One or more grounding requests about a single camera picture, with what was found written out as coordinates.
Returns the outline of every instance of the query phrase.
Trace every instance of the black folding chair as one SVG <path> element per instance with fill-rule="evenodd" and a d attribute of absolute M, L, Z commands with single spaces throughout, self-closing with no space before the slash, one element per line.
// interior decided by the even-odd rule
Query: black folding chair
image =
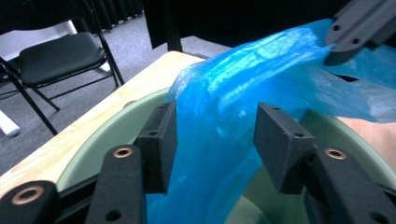
<path fill-rule="evenodd" d="M 123 85 L 119 68 L 102 34 L 92 0 L 0 0 L 0 35 L 15 30 L 43 29 L 75 19 L 92 23 L 100 43 L 87 32 L 66 35 L 22 50 L 19 68 L 11 66 L 0 57 L 0 64 L 8 78 L 53 134 L 57 134 L 57 131 L 25 89 L 32 89 L 59 111 L 59 107 L 51 100 L 71 91 L 108 77 L 114 78 L 116 87 L 119 82 Z M 50 98 L 38 90 L 97 68 L 105 62 L 109 63 L 111 70 L 107 76 L 101 75 L 99 79 Z"/>

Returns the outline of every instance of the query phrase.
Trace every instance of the wooden table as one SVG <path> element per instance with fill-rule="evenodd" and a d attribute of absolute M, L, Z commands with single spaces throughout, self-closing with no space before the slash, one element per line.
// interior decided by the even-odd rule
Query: wooden table
<path fill-rule="evenodd" d="M 179 52 L 168 52 L 158 61 L 110 94 L 80 119 L 54 136 L 44 146 L 0 177 L 0 197 L 16 186 L 32 180 L 57 182 L 64 167 L 81 145 L 125 104 L 155 91 L 170 87 L 177 74 L 186 66 L 202 59 Z M 343 119 L 357 130 L 396 170 L 396 123 L 385 126 L 357 119 Z"/>

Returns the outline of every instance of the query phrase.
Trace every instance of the chair seat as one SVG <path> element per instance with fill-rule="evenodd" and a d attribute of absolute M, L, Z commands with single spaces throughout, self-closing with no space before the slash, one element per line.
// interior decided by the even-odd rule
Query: chair seat
<path fill-rule="evenodd" d="M 105 61 L 105 52 L 90 33 L 67 35 L 21 51 L 21 80 L 37 87 Z"/>

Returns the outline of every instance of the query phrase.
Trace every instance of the blue plastic bag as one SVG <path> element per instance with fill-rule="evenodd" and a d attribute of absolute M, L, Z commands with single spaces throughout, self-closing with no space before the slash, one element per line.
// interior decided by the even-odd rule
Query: blue plastic bag
<path fill-rule="evenodd" d="M 262 164 L 253 146 L 258 102 L 280 106 L 296 119 L 314 109 L 396 120 L 395 50 L 365 49 L 348 63 L 326 67 L 331 47 L 323 42 L 330 25 L 326 20 L 289 29 L 181 72 L 167 96 L 177 99 L 171 185 L 167 196 L 148 196 L 149 223 L 224 223 Z"/>

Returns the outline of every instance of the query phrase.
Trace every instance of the black curtain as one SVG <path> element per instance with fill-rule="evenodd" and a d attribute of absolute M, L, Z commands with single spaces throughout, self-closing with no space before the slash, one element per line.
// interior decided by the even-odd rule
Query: black curtain
<path fill-rule="evenodd" d="M 141 0 L 93 0 L 93 3 L 103 30 L 111 30 L 120 21 L 143 14 Z M 91 21 L 75 20 L 73 24 L 78 32 L 93 32 Z"/>
<path fill-rule="evenodd" d="M 332 18 L 349 0 L 142 0 L 151 46 L 177 49 L 195 35 L 235 47 L 311 21 Z M 396 46 L 396 35 L 387 43 Z"/>

